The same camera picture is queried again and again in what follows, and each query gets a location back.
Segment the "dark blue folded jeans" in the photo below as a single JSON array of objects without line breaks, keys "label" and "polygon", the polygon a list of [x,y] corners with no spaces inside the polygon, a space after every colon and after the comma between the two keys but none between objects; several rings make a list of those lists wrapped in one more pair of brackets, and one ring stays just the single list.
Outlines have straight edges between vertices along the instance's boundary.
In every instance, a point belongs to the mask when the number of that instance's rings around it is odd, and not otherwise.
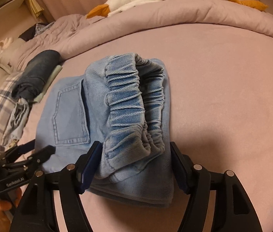
[{"label": "dark blue folded jeans", "polygon": [[12,98],[33,101],[42,92],[59,61],[60,53],[55,50],[45,50],[33,57],[13,87]]}]

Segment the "pink quilted comforter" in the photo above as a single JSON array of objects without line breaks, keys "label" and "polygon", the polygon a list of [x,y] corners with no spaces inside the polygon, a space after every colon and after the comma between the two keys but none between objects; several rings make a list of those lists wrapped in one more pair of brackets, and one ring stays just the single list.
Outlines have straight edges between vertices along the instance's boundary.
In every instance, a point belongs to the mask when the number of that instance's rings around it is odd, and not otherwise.
[{"label": "pink quilted comforter", "polygon": [[68,60],[101,44],[142,30],[178,24],[217,24],[273,37],[273,15],[221,0],[165,0],[136,6],[111,17],[64,16],[42,34],[17,48],[10,64],[23,71],[44,50]]}]

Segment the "white pillow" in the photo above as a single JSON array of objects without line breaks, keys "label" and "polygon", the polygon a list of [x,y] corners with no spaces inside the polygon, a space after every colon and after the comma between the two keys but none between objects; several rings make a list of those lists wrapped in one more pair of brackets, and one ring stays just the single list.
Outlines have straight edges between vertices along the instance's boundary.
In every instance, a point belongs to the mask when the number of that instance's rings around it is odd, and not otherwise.
[{"label": "white pillow", "polygon": [[26,41],[20,38],[14,39],[13,43],[0,55],[0,68],[5,70],[8,74],[12,74],[16,70],[16,66],[12,64],[12,57],[15,51],[25,42]]}]

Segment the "light blue denim pants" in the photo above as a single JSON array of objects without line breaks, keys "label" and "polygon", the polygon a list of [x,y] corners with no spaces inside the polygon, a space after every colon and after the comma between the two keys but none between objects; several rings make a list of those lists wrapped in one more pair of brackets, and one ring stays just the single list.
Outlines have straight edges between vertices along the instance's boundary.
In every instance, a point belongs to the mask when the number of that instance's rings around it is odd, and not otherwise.
[{"label": "light blue denim pants", "polygon": [[55,147],[43,164],[52,173],[99,141],[102,157],[89,190],[124,203],[165,207],[174,194],[169,125],[164,63],[137,53],[111,55],[52,87],[35,149]]}]

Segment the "dark plaid clothing pile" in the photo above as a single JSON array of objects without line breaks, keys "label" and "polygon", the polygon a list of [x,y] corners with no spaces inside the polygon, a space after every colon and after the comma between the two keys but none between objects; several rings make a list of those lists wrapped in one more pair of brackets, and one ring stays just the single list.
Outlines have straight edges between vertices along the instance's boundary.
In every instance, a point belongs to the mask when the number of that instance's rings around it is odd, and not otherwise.
[{"label": "dark plaid clothing pile", "polygon": [[22,34],[19,35],[20,39],[23,39],[24,41],[29,41],[36,37],[37,35],[42,34],[46,30],[48,30],[54,22],[45,24],[45,23],[37,23],[33,25],[32,27],[28,28],[26,31],[24,31]]}]

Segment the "light blue crumpled garment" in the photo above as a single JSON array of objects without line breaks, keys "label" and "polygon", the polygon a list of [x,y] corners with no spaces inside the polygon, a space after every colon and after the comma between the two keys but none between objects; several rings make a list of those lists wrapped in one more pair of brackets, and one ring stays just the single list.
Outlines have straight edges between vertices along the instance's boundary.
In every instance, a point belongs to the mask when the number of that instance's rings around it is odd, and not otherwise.
[{"label": "light blue crumpled garment", "polygon": [[29,112],[29,103],[24,98],[20,98],[12,110],[2,137],[2,145],[4,147],[10,147],[13,143],[18,143],[21,139]]}]

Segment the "plaid checkered shirt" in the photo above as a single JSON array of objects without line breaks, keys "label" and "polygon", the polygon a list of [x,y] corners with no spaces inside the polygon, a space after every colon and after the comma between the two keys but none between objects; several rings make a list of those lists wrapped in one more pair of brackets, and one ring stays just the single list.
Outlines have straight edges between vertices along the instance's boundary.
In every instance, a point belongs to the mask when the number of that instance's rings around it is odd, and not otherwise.
[{"label": "plaid checkered shirt", "polygon": [[9,75],[0,87],[0,154],[6,150],[5,146],[2,145],[2,137],[16,104],[11,93],[21,75],[22,72],[15,72]]}]

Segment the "pale green folded cloth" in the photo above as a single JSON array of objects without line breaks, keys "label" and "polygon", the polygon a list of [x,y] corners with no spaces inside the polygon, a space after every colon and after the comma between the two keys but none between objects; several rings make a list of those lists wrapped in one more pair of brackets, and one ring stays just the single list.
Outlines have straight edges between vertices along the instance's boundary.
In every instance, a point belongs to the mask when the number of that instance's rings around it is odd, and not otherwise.
[{"label": "pale green folded cloth", "polygon": [[50,85],[52,84],[52,82],[54,81],[54,79],[56,78],[56,76],[59,74],[59,72],[62,70],[62,66],[61,65],[57,65],[54,70],[52,71],[51,75],[49,76],[46,84],[43,87],[43,90],[41,91],[41,93],[36,96],[33,99],[34,103],[40,103],[41,100],[43,99],[44,95],[46,94],[48,88],[50,87]]}]

